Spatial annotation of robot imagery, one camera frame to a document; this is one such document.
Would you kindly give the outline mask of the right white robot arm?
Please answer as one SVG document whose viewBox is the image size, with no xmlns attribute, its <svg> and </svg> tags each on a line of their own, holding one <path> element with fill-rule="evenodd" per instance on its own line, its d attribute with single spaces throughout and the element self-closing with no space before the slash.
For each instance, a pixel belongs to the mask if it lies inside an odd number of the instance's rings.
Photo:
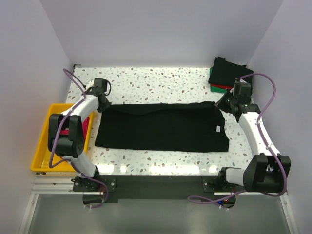
<svg viewBox="0 0 312 234">
<path fill-rule="evenodd" d="M 235 117 L 253 154 L 246 169 L 223 167 L 218 173 L 217 186 L 224 192 L 238 185 L 247 192 L 280 196 L 286 191 L 291 160 L 281 155 L 272 143 L 251 95 L 251 84 L 236 81 L 233 89 L 227 90 L 216 103 L 218 109 Z"/>
</svg>

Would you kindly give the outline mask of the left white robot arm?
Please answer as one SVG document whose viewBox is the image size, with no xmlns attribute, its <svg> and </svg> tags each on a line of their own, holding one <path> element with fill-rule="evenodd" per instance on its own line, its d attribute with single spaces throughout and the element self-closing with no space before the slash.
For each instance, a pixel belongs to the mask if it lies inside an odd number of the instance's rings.
<svg viewBox="0 0 312 234">
<path fill-rule="evenodd" d="M 51 114 L 48 123 L 48 150 L 51 152 L 49 168 L 62 162 L 68 162 L 77 175 L 84 179 L 84 186 L 89 191 L 96 191 L 101 186 L 101 179 L 95 176 L 97 167 L 84 151 L 85 138 L 83 122 L 89 115 L 102 113 L 109 108 L 107 96 L 111 92 L 108 80 L 95 78 L 87 83 L 86 90 L 78 102 L 60 114 Z"/>
</svg>

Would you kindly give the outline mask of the red pink t shirt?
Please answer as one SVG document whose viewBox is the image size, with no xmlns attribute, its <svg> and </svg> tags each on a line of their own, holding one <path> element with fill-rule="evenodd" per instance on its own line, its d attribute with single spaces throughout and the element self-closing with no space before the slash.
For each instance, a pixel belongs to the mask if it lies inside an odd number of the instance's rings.
<svg viewBox="0 0 312 234">
<path fill-rule="evenodd" d="M 89 121 L 90 121 L 90 118 L 87 117 L 86 120 L 82 123 L 82 130 L 83 130 L 84 138 L 86 138 L 86 135 L 87 135 Z M 61 130 L 60 134 L 61 135 L 68 135 L 69 134 L 69 128 L 66 127 L 65 129 Z"/>
</svg>

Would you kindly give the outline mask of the yellow plastic bin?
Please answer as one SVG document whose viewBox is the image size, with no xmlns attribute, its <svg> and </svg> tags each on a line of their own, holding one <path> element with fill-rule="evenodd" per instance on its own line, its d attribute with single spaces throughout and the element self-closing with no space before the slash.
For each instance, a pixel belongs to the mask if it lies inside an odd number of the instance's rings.
<svg viewBox="0 0 312 234">
<path fill-rule="evenodd" d="M 45 119 L 45 123 L 43 125 L 43 129 L 41 132 L 41 136 L 32 160 L 31 170 L 33 172 L 60 172 L 60 173 L 73 173 L 75 170 L 68 164 L 67 162 L 62 162 L 61 164 L 57 165 L 55 168 L 49 168 L 49 160 L 51 156 L 51 152 L 48 150 L 47 147 L 47 140 L 48 140 L 48 122 L 49 117 L 51 114 L 60 114 L 63 111 L 69 109 L 73 103 L 55 103 L 49 107 L 47 112 L 47 116 Z M 90 136 L 93 126 L 93 121 L 95 117 L 95 112 L 92 112 L 89 116 L 89 120 L 85 120 L 84 123 L 88 123 L 88 128 L 84 130 L 85 136 L 85 144 L 84 144 L 84 151 L 87 154 L 90 142 Z"/>
</svg>

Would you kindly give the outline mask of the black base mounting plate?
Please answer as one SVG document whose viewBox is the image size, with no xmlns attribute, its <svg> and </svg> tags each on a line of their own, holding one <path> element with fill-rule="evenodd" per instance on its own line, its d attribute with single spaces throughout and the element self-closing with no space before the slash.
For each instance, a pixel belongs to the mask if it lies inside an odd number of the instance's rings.
<svg viewBox="0 0 312 234">
<path fill-rule="evenodd" d="M 191 195 L 215 198 L 215 193 L 238 191 L 236 186 L 220 183 L 216 175 L 100 175 L 102 184 L 75 177 L 73 191 L 82 192 L 83 203 L 117 203 L 121 199 L 185 200 Z"/>
</svg>

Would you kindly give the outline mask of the aluminium frame rail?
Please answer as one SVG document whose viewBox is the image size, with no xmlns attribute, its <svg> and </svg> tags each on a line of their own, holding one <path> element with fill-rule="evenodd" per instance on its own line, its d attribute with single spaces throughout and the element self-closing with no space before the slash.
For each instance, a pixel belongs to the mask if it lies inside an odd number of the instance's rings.
<svg viewBox="0 0 312 234">
<path fill-rule="evenodd" d="M 32 194 L 58 194 L 73 193 L 74 175 L 36 175 L 31 189 Z"/>
</svg>

